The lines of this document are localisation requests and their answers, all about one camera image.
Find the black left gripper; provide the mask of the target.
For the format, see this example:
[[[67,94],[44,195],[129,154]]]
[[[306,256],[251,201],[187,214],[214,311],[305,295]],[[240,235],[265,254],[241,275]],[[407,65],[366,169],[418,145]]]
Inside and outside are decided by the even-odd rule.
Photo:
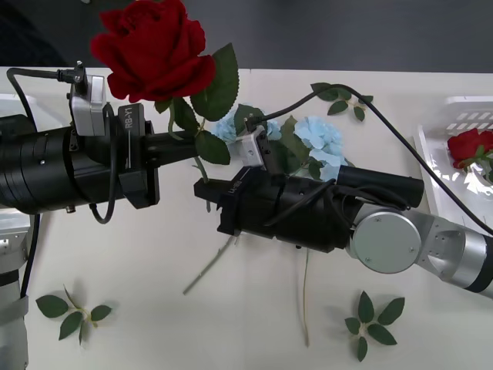
[[[125,198],[136,209],[158,204],[156,169],[197,156],[194,147],[175,147],[193,145],[192,133],[146,135],[152,133],[153,128],[144,117],[141,103],[120,106],[105,128],[105,136],[82,136],[79,150],[75,152],[75,183],[90,204],[109,200],[112,137],[116,138],[116,199]]]

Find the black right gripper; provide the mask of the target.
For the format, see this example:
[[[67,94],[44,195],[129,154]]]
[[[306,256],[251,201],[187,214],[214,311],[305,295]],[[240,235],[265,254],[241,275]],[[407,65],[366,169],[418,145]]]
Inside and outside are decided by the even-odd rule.
[[[274,238],[274,228],[265,223],[275,214],[280,187],[271,183],[267,171],[244,167],[232,180],[199,179],[193,188],[196,197],[221,210],[220,233],[237,236],[244,231]]]

